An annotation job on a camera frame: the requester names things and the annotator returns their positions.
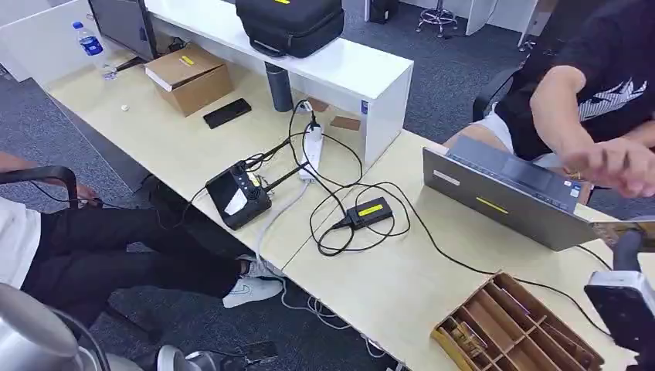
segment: hand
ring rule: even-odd
[[[91,205],[96,205],[97,203],[93,202],[93,199],[98,197],[98,194],[96,191],[92,190],[91,188],[87,187],[84,184],[78,184],[77,185],[77,198],[78,199],[87,199],[89,200],[89,203]]]
[[[655,154],[645,146],[616,138],[566,151],[564,166],[599,186],[616,189],[625,197],[655,194]]]

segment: water bottle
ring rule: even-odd
[[[91,58],[93,64],[100,71],[105,80],[116,78],[116,67],[112,66],[107,60],[107,53],[100,44],[98,38],[89,29],[85,29],[82,22],[73,23],[73,28],[77,30],[77,42],[80,43],[84,52]]]

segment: wooden tray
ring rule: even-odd
[[[461,370],[600,371],[602,357],[505,273],[432,331]]]

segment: white power strip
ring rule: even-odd
[[[303,161],[301,164],[304,164],[306,161],[318,170],[318,163],[321,160],[321,150],[323,149],[323,127],[318,128],[307,128],[307,133],[305,134],[305,153],[303,153]],[[298,172],[300,178],[304,181],[314,181],[314,171],[308,165],[300,172]]]

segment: shoe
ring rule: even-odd
[[[243,274],[243,277],[250,277],[250,278],[262,278],[262,277],[268,277],[268,278],[284,278],[286,275],[282,273],[281,270],[275,268],[271,263],[268,261],[262,260],[262,264],[260,264],[257,261],[257,258],[251,257],[250,255],[241,255],[240,257],[237,257],[237,260],[247,260],[250,262],[250,268],[248,268],[248,271]]]
[[[258,278],[240,278],[234,288],[223,298],[225,308],[238,307],[250,301],[272,298],[282,291],[279,281],[264,281]]]

